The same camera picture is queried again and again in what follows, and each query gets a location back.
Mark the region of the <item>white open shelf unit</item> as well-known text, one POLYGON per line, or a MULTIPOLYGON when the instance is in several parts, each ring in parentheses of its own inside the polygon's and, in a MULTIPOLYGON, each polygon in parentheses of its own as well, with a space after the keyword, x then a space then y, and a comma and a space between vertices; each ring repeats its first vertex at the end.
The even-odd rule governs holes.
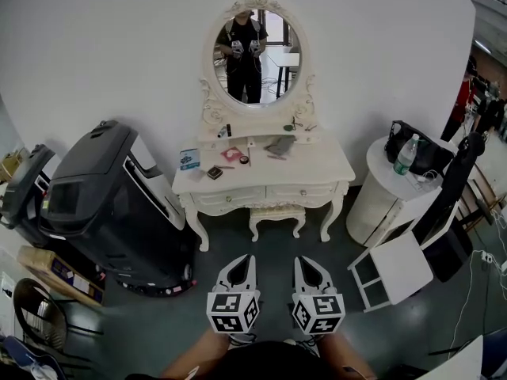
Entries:
POLYGON ((420 291, 433 280, 433 272, 429 263, 411 231, 381 245, 365 249, 347 269, 355 279, 365 313, 386 306, 395 306, 420 291), (361 281, 357 266, 366 257, 372 259, 378 276, 364 283, 361 281), (383 285, 387 301, 373 305, 368 299, 366 289, 377 283, 383 285))

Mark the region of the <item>blue card package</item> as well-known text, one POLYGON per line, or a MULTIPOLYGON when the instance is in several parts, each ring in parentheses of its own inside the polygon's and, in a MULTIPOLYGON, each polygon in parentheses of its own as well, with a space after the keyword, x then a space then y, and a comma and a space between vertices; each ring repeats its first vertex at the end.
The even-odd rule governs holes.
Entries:
POLYGON ((185 149, 180 152, 180 170, 185 171, 200 167, 200 150, 197 148, 185 149))

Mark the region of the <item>green label water bottle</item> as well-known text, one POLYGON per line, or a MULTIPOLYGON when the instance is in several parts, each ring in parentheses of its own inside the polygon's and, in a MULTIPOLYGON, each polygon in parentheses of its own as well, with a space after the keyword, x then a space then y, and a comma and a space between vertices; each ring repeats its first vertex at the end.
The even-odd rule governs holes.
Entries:
POLYGON ((417 156, 417 145, 419 135, 413 134, 412 137, 403 145, 393 164, 393 170, 400 176, 405 176, 412 166, 417 156))

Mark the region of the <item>person's black clothing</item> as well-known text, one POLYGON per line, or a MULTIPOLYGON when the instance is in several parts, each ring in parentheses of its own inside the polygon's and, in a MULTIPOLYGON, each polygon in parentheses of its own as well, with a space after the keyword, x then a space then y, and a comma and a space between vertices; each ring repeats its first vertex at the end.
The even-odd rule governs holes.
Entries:
POLYGON ((266 341, 228 351, 208 380, 327 380, 331 377, 324 362, 301 347, 266 341))

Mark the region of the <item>black handbag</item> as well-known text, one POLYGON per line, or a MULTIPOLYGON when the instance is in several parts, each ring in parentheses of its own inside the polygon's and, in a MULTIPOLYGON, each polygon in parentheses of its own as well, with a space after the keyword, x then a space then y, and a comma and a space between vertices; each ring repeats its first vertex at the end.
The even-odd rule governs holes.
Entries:
POLYGON ((387 160, 391 164, 394 164, 402 147, 414 134, 419 136, 419 140, 417 153, 409 171, 419 176, 430 170, 442 173, 444 168, 454 158, 454 154, 450 150, 438 145, 418 129, 411 127, 401 120, 394 120, 391 124, 387 143, 384 146, 387 160))

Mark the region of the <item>person's left white sneaker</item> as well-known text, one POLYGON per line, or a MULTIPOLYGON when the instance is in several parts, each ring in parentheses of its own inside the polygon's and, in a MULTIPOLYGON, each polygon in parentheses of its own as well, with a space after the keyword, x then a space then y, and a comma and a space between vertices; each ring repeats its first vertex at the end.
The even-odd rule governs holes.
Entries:
POLYGON ((230 344, 234 347, 242 347, 255 343, 257 335, 255 333, 232 333, 229 335, 230 344))

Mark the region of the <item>white framed oval mirror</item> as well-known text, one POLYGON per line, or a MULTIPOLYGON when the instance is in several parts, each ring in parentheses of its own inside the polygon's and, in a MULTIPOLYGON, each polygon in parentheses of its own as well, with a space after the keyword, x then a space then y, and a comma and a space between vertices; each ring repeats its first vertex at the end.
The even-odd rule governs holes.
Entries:
POLYGON ((229 9, 223 11, 218 20, 210 28, 204 42, 202 54, 201 89, 204 92, 202 119, 208 124, 216 124, 226 116, 295 116, 305 120, 314 116, 314 99, 311 86, 314 74, 311 65, 310 47, 307 35, 296 17, 276 0, 238 0, 229 9), (246 104, 235 100, 222 87, 215 73, 212 53, 219 31, 235 15, 246 10, 268 10, 286 21, 294 31, 299 42, 299 61, 295 83, 288 88, 282 97, 271 104, 246 104))

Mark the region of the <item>person's left forearm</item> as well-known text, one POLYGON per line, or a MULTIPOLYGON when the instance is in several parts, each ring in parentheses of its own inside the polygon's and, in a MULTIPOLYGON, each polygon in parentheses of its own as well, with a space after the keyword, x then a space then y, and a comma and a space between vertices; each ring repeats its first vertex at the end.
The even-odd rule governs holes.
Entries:
POLYGON ((207 374, 226 355, 229 336, 208 329, 187 351, 178 356, 160 375, 171 380, 189 380, 207 374))

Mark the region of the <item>small black service machine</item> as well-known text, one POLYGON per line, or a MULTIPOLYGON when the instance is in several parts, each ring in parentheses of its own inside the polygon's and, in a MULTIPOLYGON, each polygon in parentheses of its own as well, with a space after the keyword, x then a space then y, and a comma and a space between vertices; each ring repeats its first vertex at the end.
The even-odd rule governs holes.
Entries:
POLYGON ((54 251, 55 241, 39 228, 40 210, 60 159, 38 144, 21 163, 7 184, 0 206, 0 224, 20 234, 30 245, 54 251))

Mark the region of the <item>grey fabric pouch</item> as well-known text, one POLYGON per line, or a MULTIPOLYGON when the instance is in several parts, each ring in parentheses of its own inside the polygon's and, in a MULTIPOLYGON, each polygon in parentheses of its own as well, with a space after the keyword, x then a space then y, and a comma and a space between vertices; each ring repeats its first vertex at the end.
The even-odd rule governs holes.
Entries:
POLYGON ((270 154, 282 156, 292 148, 295 141, 296 137, 294 135, 282 135, 265 146, 264 150, 268 151, 270 154))

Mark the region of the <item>white upholstered stool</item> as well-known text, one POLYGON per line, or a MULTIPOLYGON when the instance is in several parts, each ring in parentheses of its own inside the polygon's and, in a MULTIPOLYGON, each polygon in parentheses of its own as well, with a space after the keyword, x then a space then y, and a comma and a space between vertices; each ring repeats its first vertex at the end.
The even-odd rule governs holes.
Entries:
POLYGON ((300 205, 289 204, 277 207, 250 208, 249 228, 252 233, 252 242, 259 238, 257 224, 262 221, 283 221, 285 219, 296 220, 292 231, 294 238, 300 238, 299 231, 306 223, 305 208, 300 205))

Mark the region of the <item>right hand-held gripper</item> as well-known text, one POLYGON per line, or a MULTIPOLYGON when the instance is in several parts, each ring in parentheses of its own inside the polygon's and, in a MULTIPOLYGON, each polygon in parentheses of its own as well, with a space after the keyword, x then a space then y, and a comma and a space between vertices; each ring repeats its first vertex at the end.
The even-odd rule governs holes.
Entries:
POLYGON ((307 336, 329 335, 337 331, 345 318, 345 302, 336 292, 330 273, 307 256, 294 259, 295 292, 324 292, 292 296, 292 317, 307 336))

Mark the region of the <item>blue bag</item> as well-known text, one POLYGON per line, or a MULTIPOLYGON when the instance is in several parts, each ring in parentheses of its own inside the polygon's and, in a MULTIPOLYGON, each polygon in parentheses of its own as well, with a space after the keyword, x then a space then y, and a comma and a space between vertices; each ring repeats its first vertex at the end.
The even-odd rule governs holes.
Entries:
POLYGON ((53 355, 31 348, 14 336, 6 337, 2 346, 13 361, 30 375, 30 380, 68 380, 53 355))

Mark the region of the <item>white dressing table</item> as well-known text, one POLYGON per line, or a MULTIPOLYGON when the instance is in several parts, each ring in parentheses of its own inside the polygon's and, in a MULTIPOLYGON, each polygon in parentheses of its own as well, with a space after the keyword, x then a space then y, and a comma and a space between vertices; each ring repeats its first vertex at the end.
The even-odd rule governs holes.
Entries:
POLYGON ((264 147, 275 140, 273 135, 194 141, 184 149, 200 150, 200 167, 176 172, 172 189, 184 208, 186 221, 200 238, 200 251, 209 250, 208 232, 200 215, 228 214, 239 208, 277 207, 289 204, 305 208, 330 209, 322 220, 320 238, 330 240, 329 228, 341 213, 343 199, 355 173, 338 140, 324 131, 299 134, 286 161, 268 158, 264 147), (251 167, 239 160, 228 162, 221 153, 236 146, 247 156, 250 147, 251 167), (215 165, 234 166, 223 169, 217 180, 206 172, 215 165))

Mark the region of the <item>white ribbed round cabinet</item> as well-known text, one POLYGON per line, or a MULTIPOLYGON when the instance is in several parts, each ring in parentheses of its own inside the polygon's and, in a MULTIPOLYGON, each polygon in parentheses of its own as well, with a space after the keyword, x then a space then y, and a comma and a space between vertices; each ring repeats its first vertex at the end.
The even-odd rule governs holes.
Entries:
POLYGON ((365 247, 383 242, 400 226, 417 221, 441 191, 443 177, 435 172, 398 175, 387 160, 387 137, 368 148, 368 175, 346 219, 350 237, 365 247))

